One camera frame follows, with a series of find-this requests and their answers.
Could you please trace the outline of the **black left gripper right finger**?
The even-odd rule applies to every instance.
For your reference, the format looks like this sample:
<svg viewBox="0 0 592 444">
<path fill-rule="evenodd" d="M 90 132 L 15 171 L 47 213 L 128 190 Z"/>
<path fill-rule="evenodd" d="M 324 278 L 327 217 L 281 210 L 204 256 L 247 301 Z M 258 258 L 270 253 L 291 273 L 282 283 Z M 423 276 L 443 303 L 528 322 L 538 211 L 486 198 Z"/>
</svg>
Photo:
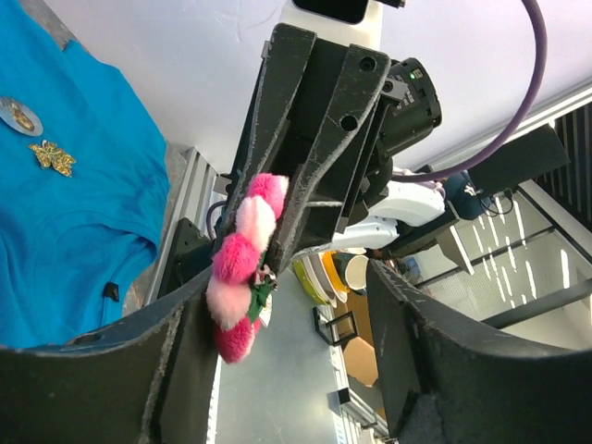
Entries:
<svg viewBox="0 0 592 444">
<path fill-rule="evenodd" d="M 504 333 L 367 267 L 388 432 L 400 443 L 587 443 L 591 354 Z"/>
</svg>

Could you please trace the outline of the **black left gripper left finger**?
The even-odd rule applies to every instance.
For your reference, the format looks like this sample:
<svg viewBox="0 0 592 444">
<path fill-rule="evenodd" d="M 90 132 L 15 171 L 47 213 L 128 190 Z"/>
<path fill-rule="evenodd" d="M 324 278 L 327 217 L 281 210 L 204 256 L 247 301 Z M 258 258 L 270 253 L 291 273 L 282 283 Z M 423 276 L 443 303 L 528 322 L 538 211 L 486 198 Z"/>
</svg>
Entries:
<svg viewBox="0 0 592 444">
<path fill-rule="evenodd" d="M 66 345 L 2 349 L 2 442 L 204 443 L 217 360 L 210 276 Z"/>
</svg>

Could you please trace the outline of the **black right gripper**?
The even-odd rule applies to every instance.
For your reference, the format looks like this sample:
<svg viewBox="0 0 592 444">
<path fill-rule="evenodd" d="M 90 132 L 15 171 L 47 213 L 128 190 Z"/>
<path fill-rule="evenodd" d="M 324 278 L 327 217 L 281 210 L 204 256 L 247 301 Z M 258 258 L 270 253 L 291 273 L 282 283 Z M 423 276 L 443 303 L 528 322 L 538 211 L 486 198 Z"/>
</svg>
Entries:
<svg viewBox="0 0 592 444">
<path fill-rule="evenodd" d="M 441 214 L 441 202 L 413 209 L 412 195 L 391 179 L 393 155 L 440 121 L 434 86 L 417 60 L 393 61 L 279 23 L 231 169 L 224 230 L 267 162 L 270 173 L 289 181 L 267 250 L 272 270 L 320 250 L 390 245 L 400 222 L 421 226 Z"/>
</svg>

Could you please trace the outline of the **pink flower smiley brooch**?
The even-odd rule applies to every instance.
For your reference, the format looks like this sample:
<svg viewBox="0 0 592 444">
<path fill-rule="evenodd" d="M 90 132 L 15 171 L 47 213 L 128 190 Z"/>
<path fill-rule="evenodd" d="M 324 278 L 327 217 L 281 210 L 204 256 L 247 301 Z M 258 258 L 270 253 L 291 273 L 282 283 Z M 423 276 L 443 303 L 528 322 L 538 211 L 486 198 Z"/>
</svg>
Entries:
<svg viewBox="0 0 592 444">
<path fill-rule="evenodd" d="M 285 176 L 257 175 L 240 203 L 235 231 L 214 255 L 205 297 L 215 322 L 218 353 L 228 364 L 242 361 L 251 352 L 259 329 L 269 325 L 277 277 L 265 254 L 288 188 Z"/>
</svg>

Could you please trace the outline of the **blue t-shirt garment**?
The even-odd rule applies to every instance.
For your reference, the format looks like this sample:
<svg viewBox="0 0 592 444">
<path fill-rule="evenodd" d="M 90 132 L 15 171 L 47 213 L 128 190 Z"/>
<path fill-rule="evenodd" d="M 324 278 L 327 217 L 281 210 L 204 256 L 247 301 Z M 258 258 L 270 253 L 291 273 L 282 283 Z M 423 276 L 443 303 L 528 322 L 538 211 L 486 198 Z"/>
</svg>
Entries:
<svg viewBox="0 0 592 444">
<path fill-rule="evenodd" d="M 120 71 L 81 44 L 60 47 L 17 1 L 1 5 L 1 94 L 43 134 L 1 120 L 1 342 L 59 344 L 113 323 L 158 255 L 167 144 Z M 55 142 L 72 176 L 41 168 Z"/>
</svg>

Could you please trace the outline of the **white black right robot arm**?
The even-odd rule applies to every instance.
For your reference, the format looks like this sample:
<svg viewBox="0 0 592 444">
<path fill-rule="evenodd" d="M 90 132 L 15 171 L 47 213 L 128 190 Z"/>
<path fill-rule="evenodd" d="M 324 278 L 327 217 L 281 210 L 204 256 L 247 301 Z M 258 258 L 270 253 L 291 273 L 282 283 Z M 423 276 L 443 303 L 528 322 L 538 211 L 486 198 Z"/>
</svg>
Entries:
<svg viewBox="0 0 592 444">
<path fill-rule="evenodd" d="M 414 58 L 320 38 L 278 24 L 263 54 L 218 235 L 238 225 L 238 209 L 261 173 L 289 181 L 267 248 L 280 271 L 295 256 L 347 248 L 408 250 L 408 227 L 424 238 L 453 219 L 425 182 L 392 174 L 395 154 L 441 122 L 436 89 Z"/>
</svg>

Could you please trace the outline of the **gold leaf brooch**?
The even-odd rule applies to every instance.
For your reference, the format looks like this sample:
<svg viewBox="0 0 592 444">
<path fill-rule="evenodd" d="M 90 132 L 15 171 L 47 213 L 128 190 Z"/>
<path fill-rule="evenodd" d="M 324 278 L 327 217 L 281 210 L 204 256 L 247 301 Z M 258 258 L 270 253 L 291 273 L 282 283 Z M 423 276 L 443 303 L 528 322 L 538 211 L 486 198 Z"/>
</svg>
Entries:
<svg viewBox="0 0 592 444">
<path fill-rule="evenodd" d="M 34 152 L 41 168 L 52 168 L 62 176 L 69 178 L 72 176 L 76 159 L 55 142 L 43 140 L 40 143 L 30 144 L 29 149 Z"/>
</svg>

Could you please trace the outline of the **round silver badge brooch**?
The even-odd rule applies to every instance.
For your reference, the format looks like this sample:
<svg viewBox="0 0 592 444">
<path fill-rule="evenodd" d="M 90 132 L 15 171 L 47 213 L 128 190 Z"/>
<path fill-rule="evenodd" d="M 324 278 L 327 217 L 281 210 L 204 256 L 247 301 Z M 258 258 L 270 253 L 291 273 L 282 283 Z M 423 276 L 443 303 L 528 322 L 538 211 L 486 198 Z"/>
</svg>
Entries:
<svg viewBox="0 0 592 444">
<path fill-rule="evenodd" d="M 12 97 L 2 96 L 1 120 L 11 129 L 30 137 L 43 134 L 43 123 L 26 105 Z"/>
</svg>

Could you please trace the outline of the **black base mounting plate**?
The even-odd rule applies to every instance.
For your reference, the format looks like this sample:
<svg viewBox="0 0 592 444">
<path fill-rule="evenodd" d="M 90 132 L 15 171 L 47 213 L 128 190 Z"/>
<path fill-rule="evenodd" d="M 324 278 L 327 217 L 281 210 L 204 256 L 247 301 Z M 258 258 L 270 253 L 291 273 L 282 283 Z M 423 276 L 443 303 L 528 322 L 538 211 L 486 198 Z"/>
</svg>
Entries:
<svg viewBox="0 0 592 444">
<path fill-rule="evenodd" d="M 212 263 L 213 241 L 188 218 L 176 227 L 157 298 L 182 287 Z"/>
</svg>

